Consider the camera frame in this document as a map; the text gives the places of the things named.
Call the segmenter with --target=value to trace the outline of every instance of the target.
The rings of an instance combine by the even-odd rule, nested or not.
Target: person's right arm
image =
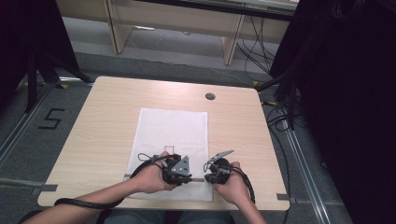
[[[231,163],[231,166],[240,168],[238,161]],[[225,201],[235,204],[247,219],[248,223],[266,224],[262,214],[259,212],[256,205],[250,200],[248,188],[245,185],[242,176],[236,172],[231,172],[227,183],[224,185],[214,184],[213,189],[217,191]]]

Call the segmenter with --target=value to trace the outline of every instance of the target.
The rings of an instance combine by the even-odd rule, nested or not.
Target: white object on floor
[[[145,153],[152,157],[160,155],[165,147],[169,154],[189,156],[190,172],[193,178],[204,178],[204,164],[208,160],[207,113],[180,110],[142,108],[137,122],[134,144],[126,170],[131,175],[142,161],[137,157]],[[136,193],[132,198],[172,201],[213,200],[212,186],[206,182],[190,182],[172,191],[152,194]]]

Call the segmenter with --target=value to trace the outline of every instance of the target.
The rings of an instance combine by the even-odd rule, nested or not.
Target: hand
[[[168,156],[169,153],[164,151],[160,156]],[[156,161],[160,167],[163,167],[163,164],[160,161]],[[161,190],[172,190],[176,188],[176,185],[169,185],[163,181],[163,172],[162,170],[152,164],[143,168],[135,177],[131,180],[137,181],[140,192],[145,193],[154,193]]]
[[[231,163],[231,166],[241,168],[239,161]],[[236,172],[231,172],[230,178],[224,185],[213,184],[213,189],[217,191],[227,203],[239,206],[246,201],[250,201],[248,187],[245,185],[242,176]]]

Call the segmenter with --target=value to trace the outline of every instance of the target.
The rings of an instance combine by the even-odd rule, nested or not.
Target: forearm
[[[252,201],[244,201],[236,205],[249,224],[266,224],[264,217]]]
[[[114,203],[138,192],[138,186],[139,184],[136,183],[136,180],[130,179],[106,189],[80,196],[77,199],[90,203]],[[100,209],[59,204],[41,212],[24,223],[85,223],[101,211]]]

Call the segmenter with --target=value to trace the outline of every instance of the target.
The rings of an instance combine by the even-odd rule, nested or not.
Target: pants
[[[115,209],[106,218],[106,224],[163,224],[164,211]],[[230,224],[228,212],[185,211],[177,224]]]

